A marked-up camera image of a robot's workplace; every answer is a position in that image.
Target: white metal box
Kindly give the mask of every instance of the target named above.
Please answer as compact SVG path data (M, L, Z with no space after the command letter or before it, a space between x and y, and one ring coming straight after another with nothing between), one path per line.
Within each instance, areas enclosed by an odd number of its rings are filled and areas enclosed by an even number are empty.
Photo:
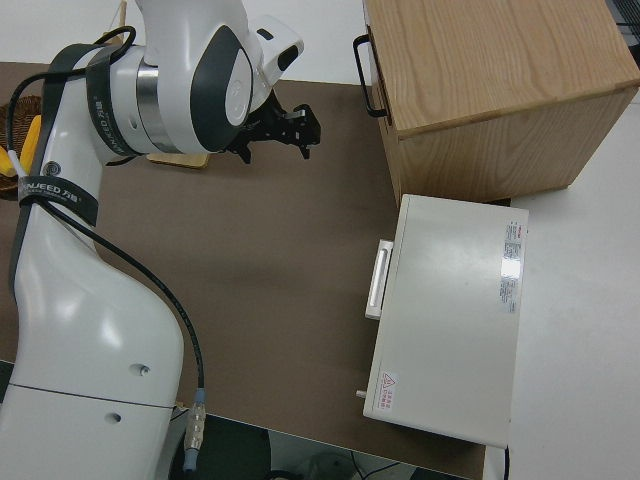
M403 196L365 416L507 446L527 220Z

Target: wooden cabinet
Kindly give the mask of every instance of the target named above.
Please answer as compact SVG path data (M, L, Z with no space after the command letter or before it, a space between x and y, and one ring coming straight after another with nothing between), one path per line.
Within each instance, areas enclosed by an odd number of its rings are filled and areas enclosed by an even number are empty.
M571 184L640 85L603 0L364 0L396 200Z

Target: white robotic arm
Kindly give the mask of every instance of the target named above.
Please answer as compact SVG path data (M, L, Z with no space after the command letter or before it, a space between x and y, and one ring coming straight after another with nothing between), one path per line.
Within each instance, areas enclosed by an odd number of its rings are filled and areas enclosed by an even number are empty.
M139 5L146 48L68 47L50 71L79 73L45 82L36 157L20 179L11 279L20 336L0 409L0 478L154 478L181 372L168 307L105 264L48 202L89 234L114 157L230 150L248 162L250 141L308 156L320 140L311 109L287 114L272 92L302 52L287 27L249 24L236 0ZM202 391L197 401L201 409Z

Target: brown table mat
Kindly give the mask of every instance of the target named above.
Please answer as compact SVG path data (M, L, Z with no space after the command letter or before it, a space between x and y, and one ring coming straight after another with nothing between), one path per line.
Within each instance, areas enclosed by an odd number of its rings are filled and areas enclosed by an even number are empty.
M0 64L0 100L8 80L15 85L33 68ZM365 418L355 397L367 386L377 331L364 317L374 256L397 220L360 88L281 82L277 93L287 109L310 104L322 124L310 160L295 147L262 143L251 146L251 166L224 154L202 171L142 158L108 168L98 231L186 306L205 356L210 413L481 478L484 447ZM6 279L17 207L3 202L0 212ZM0 302L0 358L12 360L17 322L6 281ZM191 402L195 380L185 344L179 400Z

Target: drawer handle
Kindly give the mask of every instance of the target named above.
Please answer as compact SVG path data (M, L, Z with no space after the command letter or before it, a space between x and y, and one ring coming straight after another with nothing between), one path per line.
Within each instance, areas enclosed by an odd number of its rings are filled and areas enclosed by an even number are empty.
M362 86L362 93L364 94L364 103L367 107L367 112L372 117L386 117L387 110L381 108L380 110L376 110L371 106L371 100L369 99L369 93L367 92L367 86L364 84L364 73L362 72L362 62L360 61L360 54L358 52L358 47L363 43L371 43L371 39L369 38L369 34L360 35L353 41L353 53L356 56L356 65L358 66L358 75L360 76L360 85Z

